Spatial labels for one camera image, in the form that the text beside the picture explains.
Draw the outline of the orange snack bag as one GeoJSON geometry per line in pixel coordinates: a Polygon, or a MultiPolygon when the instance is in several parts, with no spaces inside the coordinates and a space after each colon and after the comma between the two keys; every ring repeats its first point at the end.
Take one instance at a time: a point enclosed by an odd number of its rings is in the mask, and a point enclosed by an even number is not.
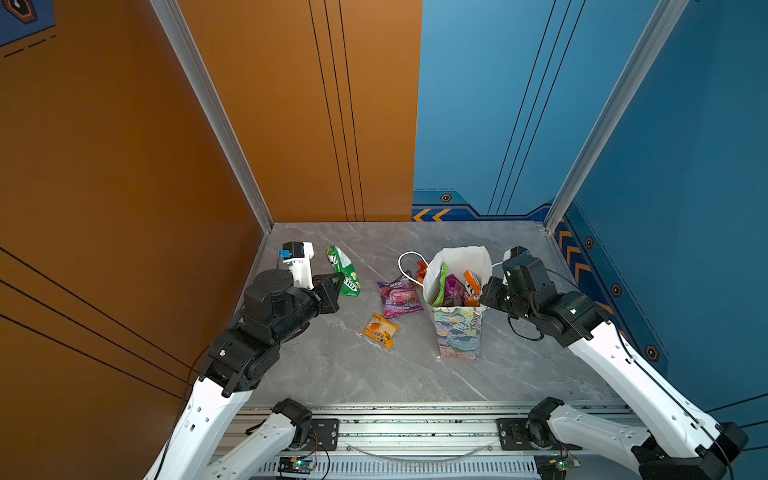
{"type": "Polygon", "coordinates": [[[480,297],[482,295],[482,283],[470,270],[464,272],[463,279],[466,290],[465,305],[469,307],[479,306],[480,297]]]}

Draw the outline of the green yellow Fox's candy bag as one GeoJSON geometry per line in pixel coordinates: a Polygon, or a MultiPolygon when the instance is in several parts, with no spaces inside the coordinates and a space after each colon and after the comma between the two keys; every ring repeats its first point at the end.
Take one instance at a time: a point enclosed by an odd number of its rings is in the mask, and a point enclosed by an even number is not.
{"type": "Polygon", "coordinates": [[[344,276],[341,293],[344,296],[358,297],[361,293],[361,284],[350,258],[337,246],[329,246],[326,256],[334,271],[344,276]]]}

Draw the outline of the colourful white paper bag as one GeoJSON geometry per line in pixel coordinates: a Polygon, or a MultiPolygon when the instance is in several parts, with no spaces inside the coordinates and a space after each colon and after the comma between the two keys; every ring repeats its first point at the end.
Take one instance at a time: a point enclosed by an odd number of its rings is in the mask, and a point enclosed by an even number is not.
{"type": "Polygon", "coordinates": [[[444,248],[425,265],[422,277],[415,277],[405,269],[400,273],[422,288],[440,355],[478,359],[486,311],[480,304],[480,295],[493,269],[489,252],[483,246],[444,248]]]}

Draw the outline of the green Lays chips bag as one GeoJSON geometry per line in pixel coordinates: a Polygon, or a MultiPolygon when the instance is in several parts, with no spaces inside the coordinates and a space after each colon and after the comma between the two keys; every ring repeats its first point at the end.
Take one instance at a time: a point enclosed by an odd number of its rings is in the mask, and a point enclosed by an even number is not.
{"type": "Polygon", "coordinates": [[[423,293],[425,300],[432,307],[440,307],[444,301],[447,267],[444,262],[430,264],[424,278],[423,293]]]}

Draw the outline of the small orange yellow snack pack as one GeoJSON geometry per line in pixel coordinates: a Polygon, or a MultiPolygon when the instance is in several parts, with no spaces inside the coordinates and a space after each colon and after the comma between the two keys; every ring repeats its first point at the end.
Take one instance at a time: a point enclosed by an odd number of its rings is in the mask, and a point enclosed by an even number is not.
{"type": "Polygon", "coordinates": [[[376,313],[364,327],[362,335],[390,350],[400,332],[401,328],[398,325],[376,313]]]}

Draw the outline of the purple small snack bag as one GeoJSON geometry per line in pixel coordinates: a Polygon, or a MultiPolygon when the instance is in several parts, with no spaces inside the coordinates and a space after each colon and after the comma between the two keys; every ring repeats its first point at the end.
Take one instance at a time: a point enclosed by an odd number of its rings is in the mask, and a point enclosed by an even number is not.
{"type": "Polygon", "coordinates": [[[379,282],[378,289],[382,302],[382,315],[386,319],[423,310],[415,284],[405,275],[389,283],[379,282]]]}

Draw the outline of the purple grape candy bag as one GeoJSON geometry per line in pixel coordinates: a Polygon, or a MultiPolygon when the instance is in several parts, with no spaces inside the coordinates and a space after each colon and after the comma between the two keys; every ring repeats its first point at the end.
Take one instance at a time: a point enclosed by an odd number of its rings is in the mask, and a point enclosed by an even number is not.
{"type": "Polygon", "coordinates": [[[463,282],[455,275],[448,275],[444,287],[442,307],[462,307],[465,305],[466,290],[463,282]]]}

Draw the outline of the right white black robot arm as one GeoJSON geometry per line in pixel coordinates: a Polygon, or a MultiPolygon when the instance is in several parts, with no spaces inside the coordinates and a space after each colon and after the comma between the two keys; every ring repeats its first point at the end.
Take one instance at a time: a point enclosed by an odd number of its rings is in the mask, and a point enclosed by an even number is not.
{"type": "Polygon", "coordinates": [[[528,414],[533,445],[577,445],[643,479],[734,478],[733,462],[748,442],[733,422],[718,422],[696,407],[624,339],[606,311],[587,296],[559,293],[552,284],[532,290],[492,278],[480,299],[512,318],[528,320],[584,361],[642,421],[627,425],[582,413],[548,397],[528,414]]]}

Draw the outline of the small red snack pack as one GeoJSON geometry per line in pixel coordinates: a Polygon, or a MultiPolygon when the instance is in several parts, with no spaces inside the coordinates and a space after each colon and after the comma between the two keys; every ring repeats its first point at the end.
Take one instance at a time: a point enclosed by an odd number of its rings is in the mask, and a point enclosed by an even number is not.
{"type": "Polygon", "coordinates": [[[427,273],[428,265],[427,265],[427,263],[426,263],[426,262],[420,261],[420,262],[418,263],[418,267],[419,267],[419,269],[418,269],[418,271],[417,271],[417,274],[416,274],[416,280],[417,280],[419,283],[423,283],[423,282],[424,282],[424,279],[425,279],[425,277],[426,277],[426,273],[427,273]]]}

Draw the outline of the right green circuit board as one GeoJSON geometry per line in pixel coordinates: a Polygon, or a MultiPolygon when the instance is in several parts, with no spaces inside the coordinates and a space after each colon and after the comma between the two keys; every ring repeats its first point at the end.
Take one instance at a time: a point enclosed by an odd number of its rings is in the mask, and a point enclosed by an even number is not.
{"type": "Polygon", "coordinates": [[[571,470],[581,467],[581,462],[575,457],[542,457],[534,458],[536,470],[542,480],[566,480],[571,470]]]}

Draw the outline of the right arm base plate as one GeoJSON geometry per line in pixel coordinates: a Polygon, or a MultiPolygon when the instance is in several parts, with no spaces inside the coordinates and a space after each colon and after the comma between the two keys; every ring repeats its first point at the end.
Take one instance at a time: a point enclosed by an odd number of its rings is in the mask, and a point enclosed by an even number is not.
{"type": "Polygon", "coordinates": [[[538,421],[527,418],[499,418],[496,420],[497,433],[503,451],[554,451],[563,444],[551,429],[538,421]]]}

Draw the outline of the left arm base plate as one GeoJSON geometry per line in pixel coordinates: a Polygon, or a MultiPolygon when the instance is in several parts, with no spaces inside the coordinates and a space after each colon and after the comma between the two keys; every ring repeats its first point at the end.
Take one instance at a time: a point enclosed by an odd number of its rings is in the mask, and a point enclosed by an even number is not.
{"type": "Polygon", "coordinates": [[[337,418],[312,418],[301,424],[294,434],[289,450],[312,450],[315,441],[328,452],[337,449],[340,420],[337,418]]]}

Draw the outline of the aluminium rail frame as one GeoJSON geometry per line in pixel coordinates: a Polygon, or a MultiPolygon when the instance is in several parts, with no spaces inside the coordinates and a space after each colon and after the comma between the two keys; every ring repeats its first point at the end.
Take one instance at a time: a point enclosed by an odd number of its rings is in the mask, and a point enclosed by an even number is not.
{"type": "Polygon", "coordinates": [[[313,420],[311,410],[291,399],[279,402],[261,425],[215,460],[217,446],[248,398],[225,398],[207,390],[194,393],[147,478],[250,479],[279,455],[302,447],[319,450],[315,457],[326,463],[320,470],[325,479],[397,473],[448,479],[538,476],[533,455],[519,446],[502,451],[504,437],[493,431],[496,422],[487,414],[350,413],[340,422],[335,439],[322,444],[310,428],[328,426],[331,419],[313,420]]]}

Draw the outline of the left aluminium corner post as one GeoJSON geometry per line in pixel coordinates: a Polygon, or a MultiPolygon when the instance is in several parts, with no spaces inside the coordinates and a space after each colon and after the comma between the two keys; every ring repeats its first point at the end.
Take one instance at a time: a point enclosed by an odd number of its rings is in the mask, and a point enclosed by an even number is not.
{"type": "Polygon", "coordinates": [[[274,220],[177,1],[150,0],[156,17],[261,229],[274,220]]]}

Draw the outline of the right aluminium corner post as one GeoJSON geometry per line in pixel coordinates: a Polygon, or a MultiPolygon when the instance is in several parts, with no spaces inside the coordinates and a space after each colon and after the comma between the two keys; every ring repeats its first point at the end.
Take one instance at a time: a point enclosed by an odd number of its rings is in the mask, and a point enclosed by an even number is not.
{"type": "Polygon", "coordinates": [[[552,203],[544,220],[547,233],[554,233],[564,218],[688,4],[688,0],[657,3],[552,203]]]}

